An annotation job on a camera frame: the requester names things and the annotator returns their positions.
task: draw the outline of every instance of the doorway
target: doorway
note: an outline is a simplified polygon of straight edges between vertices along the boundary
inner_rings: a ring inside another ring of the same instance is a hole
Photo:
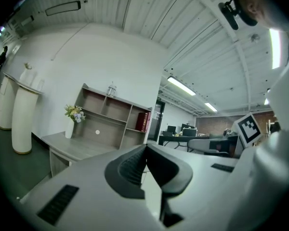
[[[148,140],[158,141],[160,125],[162,123],[163,113],[164,113],[165,103],[157,100],[155,104],[154,111],[152,113],[151,127],[149,130]]]

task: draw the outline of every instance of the bookshelf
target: bookshelf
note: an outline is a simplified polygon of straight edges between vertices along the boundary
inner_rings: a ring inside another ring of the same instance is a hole
[[[82,108],[86,120],[75,124],[73,136],[116,149],[144,143],[146,133],[135,129],[136,122],[139,113],[150,113],[151,109],[108,97],[86,84],[83,84],[75,105]]]

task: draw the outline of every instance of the red binder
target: red binder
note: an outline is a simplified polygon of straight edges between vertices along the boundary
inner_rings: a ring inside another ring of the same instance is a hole
[[[149,112],[148,119],[147,119],[147,121],[146,121],[145,132],[148,131],[148,127],[149,127],[149,123],[150,123],[150,118],[151,118],[151,112]]]
[[[136,130],[145,132],[148,116],[149,116],[149,112],[139,113],[137,123],[136,123],[136,128],[135,128]]]

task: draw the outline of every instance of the white wall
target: white wall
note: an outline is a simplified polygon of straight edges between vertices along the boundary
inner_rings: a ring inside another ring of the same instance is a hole
[[[176,106],[166,104],[162,123],[160,125],[160,131],[167,131],[168,126],[176,126],[176,132],[179,133],[181,131],[182,123],[190,123],[190,121],[194,122],[194,120],[193,115],[189,114],[188,112],[185,112]]]
[[[84,26],[53,26],[34,32],[4,68],[19,78],[23,64],[29,62],[38,73],[33,86],[45,79],[32,129],[38,137],[65,130],[64,106],[75,103],[83,83],[106,91],[113,81],[118,97],[146,107],[155,105],[166,50],[116,28]]]

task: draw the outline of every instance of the ceiling light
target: ceiling light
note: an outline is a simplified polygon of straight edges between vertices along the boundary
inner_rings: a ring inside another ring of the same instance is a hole
[[[56,5],[54,7],[46,9],[45,12],[47,16],[50,16],[56,13],[80,10],[80,8],[81,8],[80,1],[74,1]]]
[[[264,101],[264,105],[268,105],[269,104],[269,100],[266,98]]]
[[[196,93],[193,90],[191,90],[189,87],[187,87],[185,84],[183,84],[174,77],[169,77],[167,81],[171,82],[172,84],[176,85],[177,87],[181,88],[182,90],[186,91],[188,94],[192,96],[196,95]]]
[[[280,34],[279,31],[270,29],[271,41],[272,41],[272,56],[273,56],[273,65],[272,69],[280,67],[281,59],[281,43],[280,43]]]
[[[217,112],[217,109],[215,109],[210,103],[205,103],[207,107],[209,107],[212,111]]]

